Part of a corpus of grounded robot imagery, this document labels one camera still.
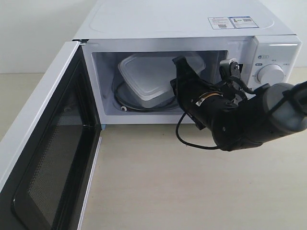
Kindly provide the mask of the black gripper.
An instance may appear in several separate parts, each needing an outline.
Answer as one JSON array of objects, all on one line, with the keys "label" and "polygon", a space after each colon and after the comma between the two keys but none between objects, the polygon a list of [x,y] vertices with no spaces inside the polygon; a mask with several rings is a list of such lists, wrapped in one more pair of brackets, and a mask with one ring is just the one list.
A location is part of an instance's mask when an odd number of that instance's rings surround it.
[{"label": "black gripper", "polygon": [[210,126],[209,113],[204,102],[216,94],[216,88],[201,80],[184,56],[172,59],[176,67],[176,79],[170,81],[179,107],[195,123],[199,130]]}]

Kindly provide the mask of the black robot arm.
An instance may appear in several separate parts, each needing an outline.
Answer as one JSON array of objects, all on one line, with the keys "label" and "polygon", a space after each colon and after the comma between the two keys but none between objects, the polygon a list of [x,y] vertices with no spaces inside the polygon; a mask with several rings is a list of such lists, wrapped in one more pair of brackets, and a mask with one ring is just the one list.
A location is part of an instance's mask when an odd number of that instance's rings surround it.
[{"label": "black robot arm", "polygon": [[211,131],[215,149],[256,148],[307,128],[307,84],[264,84],[255,90],[241,79],[237,60],[220,62],[221,81],[209,83],[183,56],[173,59],[170,84],[183,115]]}]

